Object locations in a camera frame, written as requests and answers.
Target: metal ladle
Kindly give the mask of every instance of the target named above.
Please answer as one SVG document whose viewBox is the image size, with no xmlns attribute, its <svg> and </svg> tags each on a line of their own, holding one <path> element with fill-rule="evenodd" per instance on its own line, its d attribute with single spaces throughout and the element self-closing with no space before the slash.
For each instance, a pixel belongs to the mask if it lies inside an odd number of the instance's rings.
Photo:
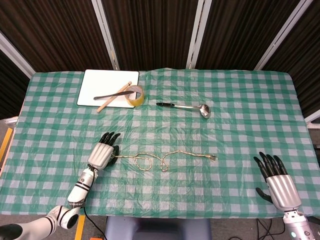
<svg viewBox="0 0 320 240">
<path fill-rule="evenodd" d="M 167 108 L 179 108 L 179 109 L 198 109 L 205 119 L 210 118 L 211 111 L 208 105 L 201 104 L 200 106 L 183 106 L 183 105 L 176 105 L 173 103 L 166 103 L 166 102 L 157 102 L 157 106 L 160 107 L 167 107 Z"/>
</svg>

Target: wooden stick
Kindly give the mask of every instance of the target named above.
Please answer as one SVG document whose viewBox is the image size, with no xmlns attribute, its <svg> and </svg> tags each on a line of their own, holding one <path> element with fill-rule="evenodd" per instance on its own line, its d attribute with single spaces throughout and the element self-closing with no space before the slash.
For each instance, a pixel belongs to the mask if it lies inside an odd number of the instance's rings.
<svg viewBox="0 0 320 240">
<path fill-rule="evenodd" d="M 132 84 L 132 82 L 128 82 L 126 85 L 124 85 L 119 91 L 117 91 L 116 93 L 120 93 L 120 92 L 123 92 L 124 90 L 127 89 L 127 87 L 129 87 L 130 85 Z M 113 96 L 113 97 L 110 97 L 102 106 L 100 106 L 96 112 L 97 113 L 100 113 L 102 109 L 104 109 L 109 103 L 111 103 L 113 100 L 116 99 L 117 96 Z"/>
</svg>

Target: green checkered tablecloth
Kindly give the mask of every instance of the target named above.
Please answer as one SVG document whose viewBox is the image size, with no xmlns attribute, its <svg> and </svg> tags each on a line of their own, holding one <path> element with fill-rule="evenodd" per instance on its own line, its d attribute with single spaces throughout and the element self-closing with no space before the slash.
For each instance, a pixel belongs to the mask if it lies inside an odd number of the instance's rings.
<svg viewBox="0 0 320 240">
<path fill-rule="evenodd" d="M 120 154 L 163 156 L 177 149 L 217 154 L 209 161 L 170 155 L 168 172 L 143 172 L 121 158 L 99 172 L 87 212 L 164 218 L 275 217 L 283 213 L 255 192 L 266 192 L 253 160 L 262 151 L 283 159 L 302 200 L 320 215 L 320 171 L 296 91 L 287 73 L 158 69 L 140 72 L 145 102 L 133 108 L 77 106 L 83 72 L 36 73 L 30 83 L 0 179 L 1 214 L 44 214 L 67 197 L 104 132 L 121 133 Z M 165 108 L 156 102 L 197 106 Z"/>
</svg>

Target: black curtain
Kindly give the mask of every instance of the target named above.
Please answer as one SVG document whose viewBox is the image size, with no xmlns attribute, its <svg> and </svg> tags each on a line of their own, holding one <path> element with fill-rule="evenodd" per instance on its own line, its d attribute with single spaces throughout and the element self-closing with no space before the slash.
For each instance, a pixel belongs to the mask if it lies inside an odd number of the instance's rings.
<svg viewBox="0 0 320 240">
<path fill-rule="evenodd" d="M 320 109 L 320 1 L 314 0 L 263 70 L 289 73 L 306 118 Z"/>
<path fill-rule="evenodd" d="M 0 30 L 36 72 L 113 69 L 91 0 L 1 0 Z"/>
<path fill-rule="evenodd" d="M 103 0 L 121 70 L 185 69 L 197 0 Z"/>
<path fill-rule="evenodd" d="M 196 69 L 253 70 L 299 0 L 213 0 Z"/>
<path fill-rule="evenodd" d="M 0 119 L 18 116 L 29 78 L 0 51 Z"/>
</svg>

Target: robot finger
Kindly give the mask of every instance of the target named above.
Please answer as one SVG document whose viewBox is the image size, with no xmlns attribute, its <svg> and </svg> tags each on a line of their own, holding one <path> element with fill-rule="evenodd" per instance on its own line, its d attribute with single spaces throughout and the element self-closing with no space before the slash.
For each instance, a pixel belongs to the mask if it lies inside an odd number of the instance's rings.
<svg viewBox="0 0 320 240">
<path fill-rule="evenodd" d="M 285 168 L 285 165 L 281 161 L 281 159 L 276 155 L 274 155 L 273 157 L 276 160 L 276 162 L 278 163 L 278 166 L 279 166 L 279 169 L 280 169 L 280 173 L 283 174 L 283 175 L 288 175 L 287 169 Z"/>
<path fill-rule="evenodd" d="M 115 141 L 117 140 L 117 138 L 120 136 L 121 133 L 117 133 L 116 135 L 113 136 L 113 138 L 111 138 L 109 145 L 112 146 Z"/>
<path fill-rule="evenodd" d="M 105 140 L 104 140 L 104 144 L 108 144 L 109 145 L 109 142 L 110 142 L 110 139 L 112 137 L 112 135 L 114 134 L 115 132 L 110 132 L 108 136 L 106 136 Z"/>
<path fill-rule="evenodd" d="M 255 162 L 258 164 L 258 167 L 260 169 L 260 172 L 264 178 L 264 180 L 267 179 L 267 177 L 269 177 L 268 171 L 265 168 L 264 164 L 260 161 L 259 158 L 257 158 L 256 156 L 253 157 L 253 159 L 255 160 Z"/>
<path fill-rule="evenodd" d="M 259 187 L 256 187 L 255 190 L 256 190 L 256 192 L 259 194 L 259 196 L 262 199 L 264 199 L 264 200 L 268 201 L 269 203 L 273 204 L 273 201 L 272 201 L 270 195 L 265 194 L 264 191 L 262 191 L 261 188 L 259 188 Z"/>
<path fill-rule="evenodd" d="M 271 162 L 269 161 L 269 159 L 267 158 L 267 156 L 263 153 L 263 152 L 259 152 L 261 158 L 263 159 L 265 168 L 267 169 L 269 176 L 274 176 L 275 175 L 275 171 L 272 168 Z"/>
<path fill-rule="evenodd" d="M 99 143 L 104 143 L 106 137 L 109 135 L 109 132 L 106 132 L 105 134 L 102 135 L 102 137 L 99 140 Z"/>
<path fill-rule="evenodd" d="M 281 175 L 281 172 L 280 172 L 280 169 L 278 167 L 278 164 L 277 164 L 276 160 L 274 160 L 274 158 L 272 156 L 270 156 L 269 154 L 267 154 L 266 157 L 271 162 L 271 165 L 272 165 L 273 170 L 274 170 L 274 174 L 275 175 Z"/>
</svg>

